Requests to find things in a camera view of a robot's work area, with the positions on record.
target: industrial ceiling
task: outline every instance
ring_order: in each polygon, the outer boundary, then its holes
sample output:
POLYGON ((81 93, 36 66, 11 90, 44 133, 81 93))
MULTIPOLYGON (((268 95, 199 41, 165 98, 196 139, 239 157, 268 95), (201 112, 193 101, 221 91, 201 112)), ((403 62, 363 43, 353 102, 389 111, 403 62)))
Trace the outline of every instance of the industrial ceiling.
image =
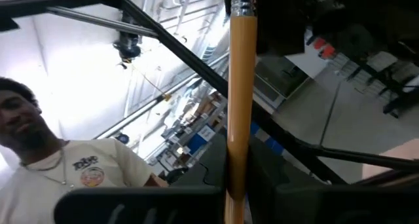
MULTIPOLYGON (((198 56, 223 6, 223 0, 132 1, 198 56), (188 4, 183 17, 182 4, 188 4)), ((75 10, 110 20, 122 16, 104 5, 75 10)), ((14 21, 20 29, 0 33, 0 75, 28 85, 52 131, 65 139, 92 139, 159 94, 144 75, 165 90, 191 73, 152 39, 143 38, 143 54, 133 69, 124 69, 112 45, 118 39, 113 29, 53 14, 14 21)), ((215 55, 227 48, 224 39, 215 55)), ((0 148, 3 155, 10 153, 0 148)))

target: white floor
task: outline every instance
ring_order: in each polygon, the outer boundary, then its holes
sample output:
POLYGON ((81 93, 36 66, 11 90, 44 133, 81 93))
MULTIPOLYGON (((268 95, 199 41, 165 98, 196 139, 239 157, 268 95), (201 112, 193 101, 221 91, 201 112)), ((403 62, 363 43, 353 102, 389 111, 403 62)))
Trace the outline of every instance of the white floor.
MULTIPOLYGON (((286 101, 274 113, 274 119, 296 137, 318 144, 341 79, 332 69, 326 69, 286 101)), ((364 96, 350 83, 343 82, 323 146, 379 154, 419 138, 419 107, 395 119, 384 115, 382 106, 379 100, 364 96)), ((321 160, 347 182, 361 179, 362 164, 321 160)))

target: black metal frame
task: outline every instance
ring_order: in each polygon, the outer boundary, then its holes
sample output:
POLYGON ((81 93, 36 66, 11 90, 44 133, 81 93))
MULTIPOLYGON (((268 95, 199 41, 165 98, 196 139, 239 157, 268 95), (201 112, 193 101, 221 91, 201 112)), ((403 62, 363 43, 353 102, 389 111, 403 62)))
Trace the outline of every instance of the black metal frame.
MULTIPOLYGON (((155 31, 157 39, 171 50, 178 58, 199 74, 203 80, 228 97, 228 83, 214 70, 208 67, 200 58, 195 56, 188 48, 183 46, 175 37, 168 33, 159 23, 143 12, 131 0, 7 0, 0 1, 0 20, 19 18, 48 12, 48 7, 76 8, 88 5, 104 4, 127 12, 137 23, 145 28, 155 31)), ((327 167, 317 156, 331 157, 334 159, 349 160, 386 166, 409 171, 419 170, 417 163, 409 160, 391 159, 378 155, 368 155, 350 151, 330 150, 309 145, 298 140, 281 128, 259 104, 253 102, 252 120, 255 121, 267 134, 271 135, 284 149, 324 181, 335 184, 345 184, 332 169, 327 167)))

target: wooden pole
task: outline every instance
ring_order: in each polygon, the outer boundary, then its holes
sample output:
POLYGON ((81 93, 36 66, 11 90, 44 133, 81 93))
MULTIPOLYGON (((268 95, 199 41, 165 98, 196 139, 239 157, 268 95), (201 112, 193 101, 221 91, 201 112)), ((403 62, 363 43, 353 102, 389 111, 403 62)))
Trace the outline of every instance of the wooden pole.
POLYGON ((254 0, 232 0, 228 74, 226 224, 244 222, 246 162, 257 38, 254 4, 254 0))

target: chain necklace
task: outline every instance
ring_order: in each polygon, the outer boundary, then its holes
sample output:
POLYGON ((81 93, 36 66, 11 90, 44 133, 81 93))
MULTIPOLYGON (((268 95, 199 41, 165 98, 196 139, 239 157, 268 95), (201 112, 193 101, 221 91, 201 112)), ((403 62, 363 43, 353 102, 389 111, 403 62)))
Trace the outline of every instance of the chain necklace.
MULTIPOLYGON (((52 167, 50 167, 50 168, 32 169, 32 168, 28 168, 26 165, 22 165, 22 166, 28 172, 32 172, 34 174, 40 175, 40 176, 42 176, 42 177, 44 177, 44 178, 46 178, 46 179, 48 179, 50 181, 59 183, 61 185, 67 185, 67 163, 65 162, 64 147, 60 147, 60 158, 58 159, 58 162, 56 164, 54 164, 52 167), (37 173, 37 172, 45 172, 45 171, 49 171, 49 170, 55 169, 55 168, 57 168, 60 165, 61 161, 63 162, 63 176, 64 176, 64 179, 62 181, 57 180, 57 179, 54 179, 54 178, 51 178, 51 177, 48 177, 48 176, 46 176, 44 174, 37 173)), ((74 188, 74 184, 71 184, 69 187, 70 187, 70 189, 73 189, 74 188)))

